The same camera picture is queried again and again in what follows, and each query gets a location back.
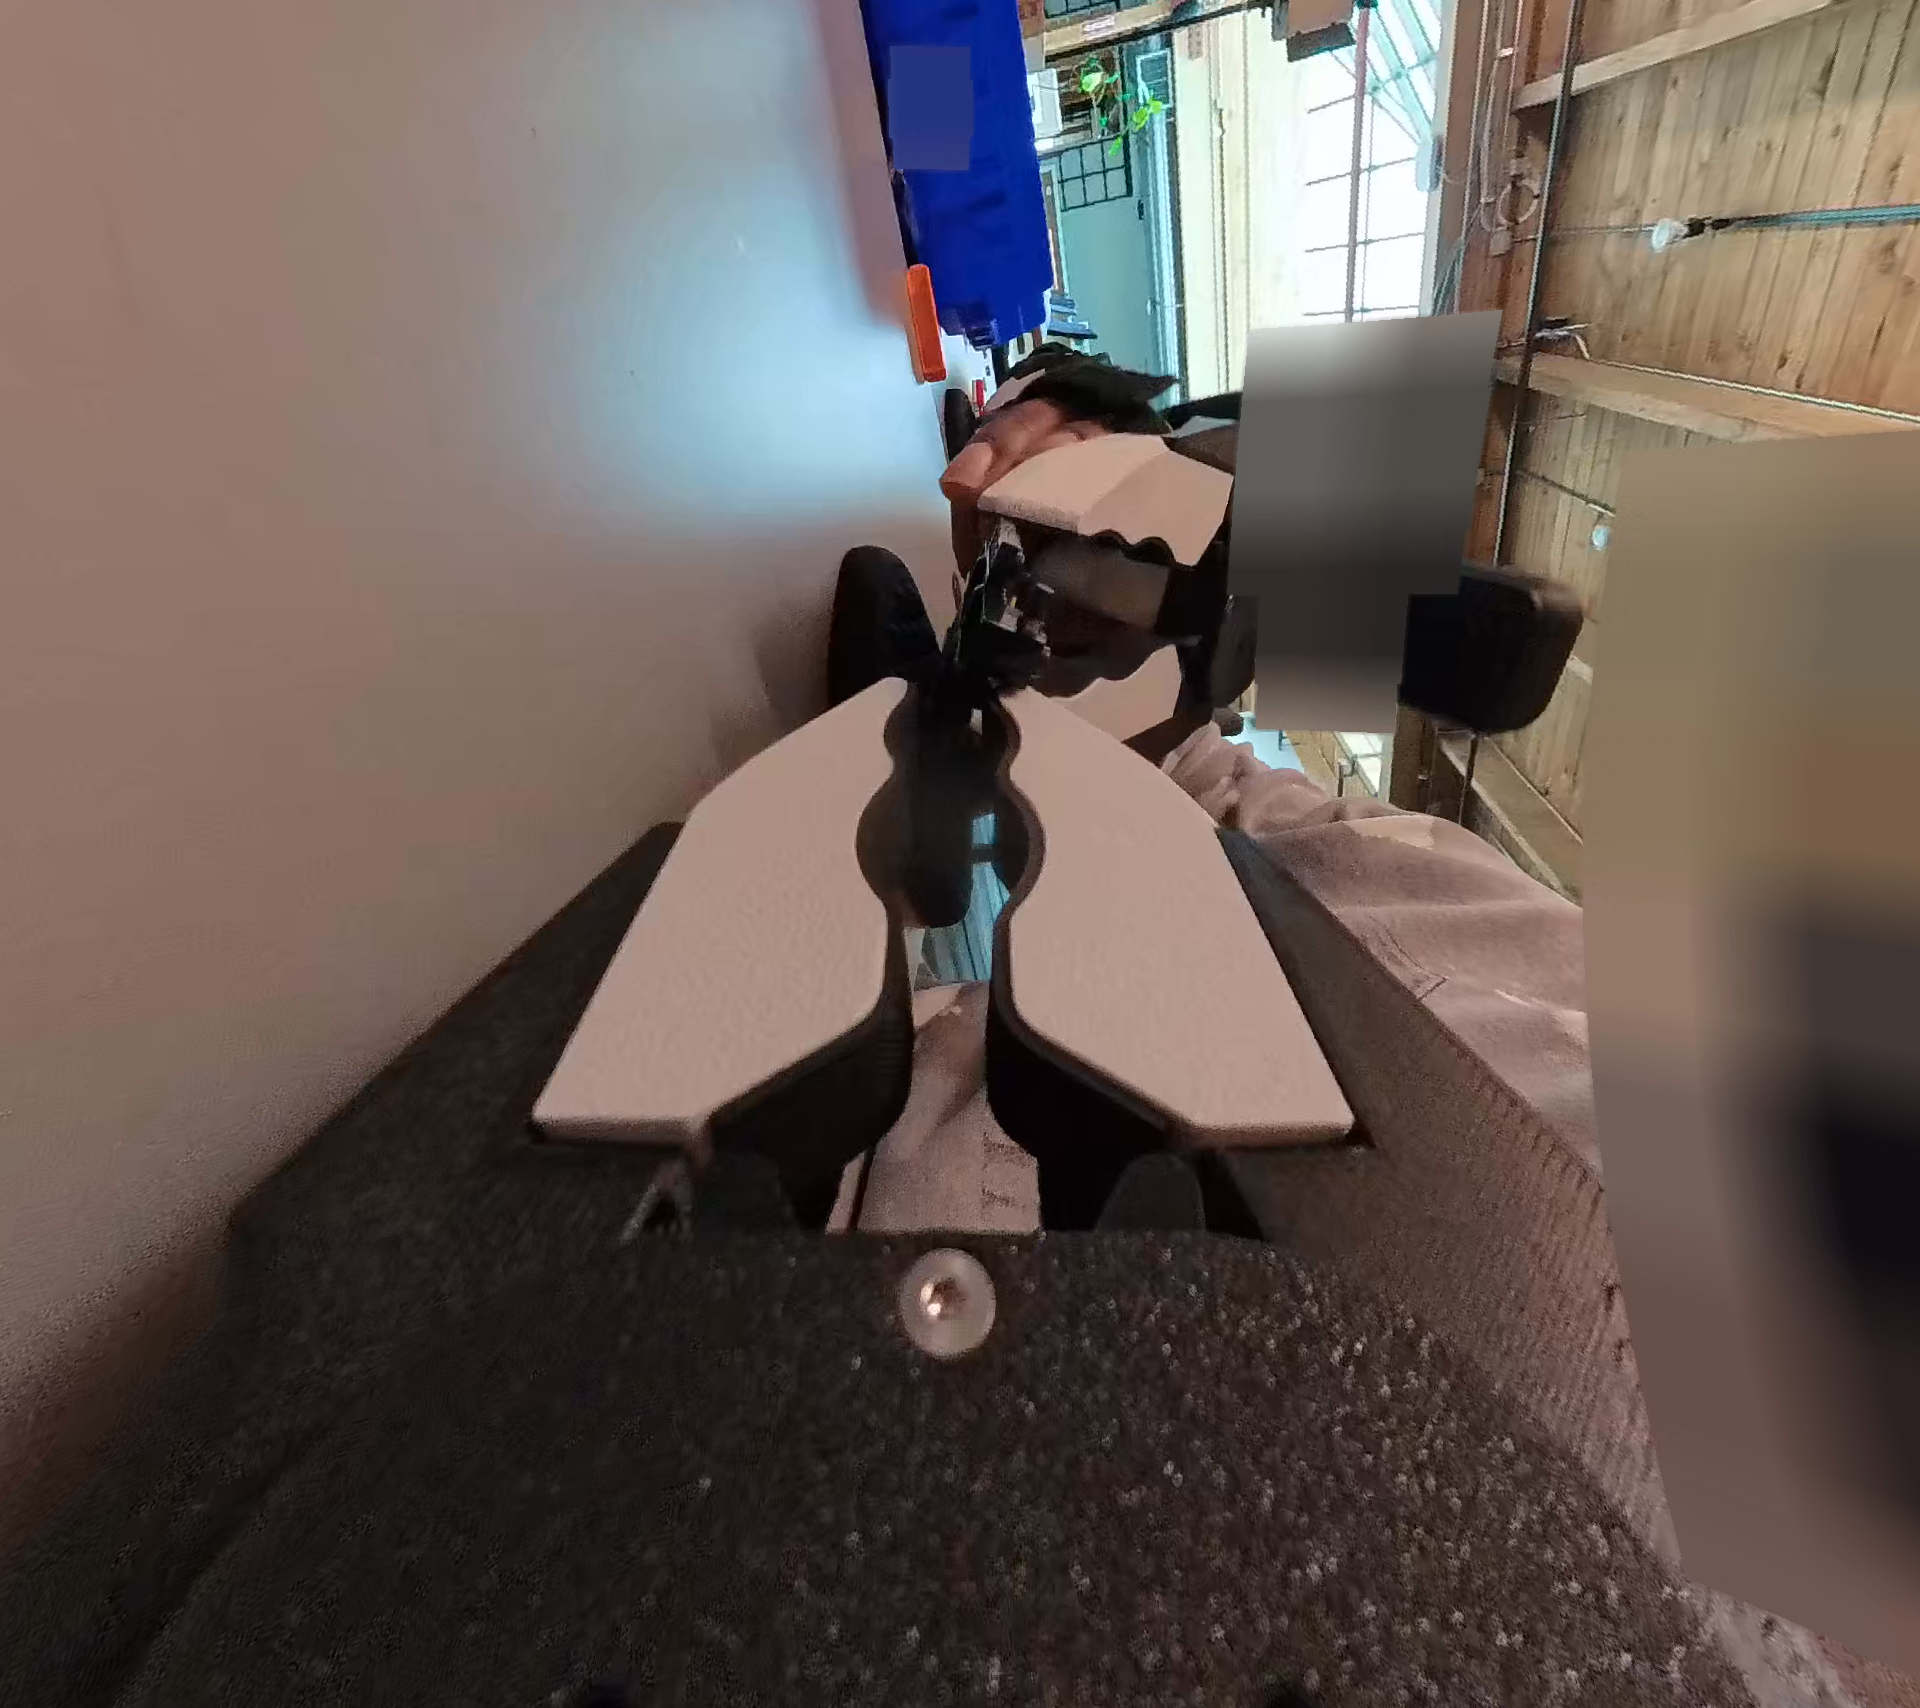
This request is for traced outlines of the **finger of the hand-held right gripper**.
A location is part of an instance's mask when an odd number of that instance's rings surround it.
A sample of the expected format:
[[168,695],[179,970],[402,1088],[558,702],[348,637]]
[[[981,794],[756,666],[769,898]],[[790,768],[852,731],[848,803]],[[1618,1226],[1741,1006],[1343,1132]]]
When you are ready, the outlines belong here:
[[1025,617],[1050,655],[1208,643],[1208,577],[1124,545],[1058,539],[1025,558]]
[[1194,569],[1227,521],[1233,489],[1232,470],[1194,460],[1167,439],[1102,435],[1028,456],[980,492],[975,513]]

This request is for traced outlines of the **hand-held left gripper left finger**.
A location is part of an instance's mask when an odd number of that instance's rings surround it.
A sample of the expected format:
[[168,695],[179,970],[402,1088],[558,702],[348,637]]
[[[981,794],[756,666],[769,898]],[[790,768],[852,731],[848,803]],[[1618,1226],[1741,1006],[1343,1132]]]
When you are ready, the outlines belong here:
[[879,1011],[899,941],[858,833],[905,696],[877,681],[689,811],[533,1103],[541,1134],[703,1148],[726,1110]]

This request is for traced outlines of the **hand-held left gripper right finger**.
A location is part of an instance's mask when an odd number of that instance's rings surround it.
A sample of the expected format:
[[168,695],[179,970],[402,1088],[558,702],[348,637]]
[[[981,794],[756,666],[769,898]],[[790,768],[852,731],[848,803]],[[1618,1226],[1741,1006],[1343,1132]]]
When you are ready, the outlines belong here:
[[1211,817],[1157,765],[1021,690],[1005,785],[1033,854],[1005,927],[1011,1017],[1197,1148],[1355,1122]]

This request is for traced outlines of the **black lego chassis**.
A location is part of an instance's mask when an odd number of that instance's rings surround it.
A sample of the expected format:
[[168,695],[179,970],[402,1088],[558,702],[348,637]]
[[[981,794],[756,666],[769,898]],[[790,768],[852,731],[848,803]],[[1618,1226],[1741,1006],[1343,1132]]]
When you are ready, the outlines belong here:
[[913,695],[905,756],[903,894],[922,928],[968,917],[977,868],[1015,877],[1005,827],[1008,700],[1048,663],[1042,591],[1015,526],[996,521],[966,575],[937,664]]

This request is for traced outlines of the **person's right hand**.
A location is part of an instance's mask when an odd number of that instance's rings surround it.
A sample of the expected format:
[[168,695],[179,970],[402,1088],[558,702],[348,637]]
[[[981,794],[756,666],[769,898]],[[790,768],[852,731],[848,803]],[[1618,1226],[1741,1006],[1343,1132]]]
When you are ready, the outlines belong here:
[[1178,376],[1127,370],[1060,342],[1045,342],[1011,368],[984,411],[968,417],[940,478],[950,513],[953,578],[962,583],[981,551],[984,492],[1056,448],[1164,436],[1167,423],[1159,400],[1178,384]]

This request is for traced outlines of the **black round cushion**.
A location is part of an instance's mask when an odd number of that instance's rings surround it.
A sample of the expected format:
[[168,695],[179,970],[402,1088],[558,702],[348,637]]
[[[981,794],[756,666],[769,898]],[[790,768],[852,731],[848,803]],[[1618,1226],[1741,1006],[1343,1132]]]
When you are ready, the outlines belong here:
[[825,706],[890,681],[931,686],[942,666],[944,639],[903,561],[873,545],[846,551],[827,612]]

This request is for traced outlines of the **blue plastic bin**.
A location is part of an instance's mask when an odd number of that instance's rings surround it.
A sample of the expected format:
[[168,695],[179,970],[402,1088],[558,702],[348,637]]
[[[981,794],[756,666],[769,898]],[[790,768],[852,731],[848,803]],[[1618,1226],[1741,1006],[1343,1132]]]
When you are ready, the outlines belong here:
[[1044,329],[1054,286],[1018,0],[860,0],[910,252],[980,353]]

